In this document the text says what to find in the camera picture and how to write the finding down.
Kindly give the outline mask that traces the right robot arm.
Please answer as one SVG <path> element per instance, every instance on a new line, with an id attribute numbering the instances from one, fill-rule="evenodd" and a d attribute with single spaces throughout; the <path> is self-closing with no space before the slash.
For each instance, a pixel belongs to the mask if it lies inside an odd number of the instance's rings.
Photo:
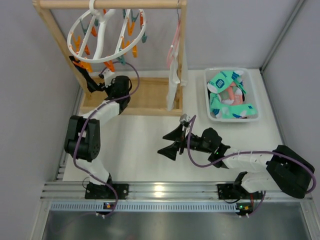
<path id="1" fill-rule="evenodd" d="M 278 145 L 273 150 L 239 150 L 224 144 L 222 137 L 211 127 L 200 136 L 187 130 L 180 124 L 163 136 L 172 144 L 159 149 L 158 154 L 172 161 L 184 152 L 208 154 L 208 166 L 238 171 L 232 185 L 237 194 L 281 191 L 303 199 L 315 189 L 315 168 L 286 145 Z"/>

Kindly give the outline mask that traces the mint green sock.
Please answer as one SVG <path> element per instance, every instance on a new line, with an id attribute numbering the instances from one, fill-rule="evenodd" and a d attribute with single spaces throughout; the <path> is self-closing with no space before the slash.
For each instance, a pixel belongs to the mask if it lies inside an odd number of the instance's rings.
<path id="1" fill-rule="evenodd" d="M 240 80 L 243 75 L 242 70 L 223 70 L 216 74 L 208 83 L 207 89 L 214 94 L 219 94 L 235 84 L 241 91 L 246 94 L 246 90 L 243 87 L 242 81 Z"/>
<path id="2" fill-rule="evenodd" d="M 209 110 L 217 119 L 243 119 L 258 113 L 252 104 L 228 105 L 222 103 L 220 96 L 209 94 Z"/>

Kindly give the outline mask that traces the black sock grey patch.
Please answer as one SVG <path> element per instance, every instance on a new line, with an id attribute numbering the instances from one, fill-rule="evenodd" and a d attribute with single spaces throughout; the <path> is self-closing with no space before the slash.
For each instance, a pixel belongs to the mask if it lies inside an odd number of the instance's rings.
<path id="1" fill-rule="evenodd" d="M 102 92 L 103 88 L 101 84 L 97 84 L 89 75 L 87 69 L 81 64 L 79 60 L 76 60 L 74 56 L 69 56 L 70 61 L 75 68 L 81 73 L 86 81 L 86 87 L 90 93 Z"/>

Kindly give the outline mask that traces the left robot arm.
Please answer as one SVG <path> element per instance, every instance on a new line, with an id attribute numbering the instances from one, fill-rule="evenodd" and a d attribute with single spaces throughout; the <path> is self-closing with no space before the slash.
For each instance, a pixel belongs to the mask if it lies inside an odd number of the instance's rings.
<path id="1" fill-rule="evenodd" d="M 70 117 L 64 142 L 64 150 L 72 156 L 74 166 L 88 175 L 85 198 L 116 199 L 111 174 L 101 157 L 101 127 L 120 115 L 128 106 L 132 82 L 120 75 L 104 88 L 107 97 L 102 103 L 84 115 Z"/>

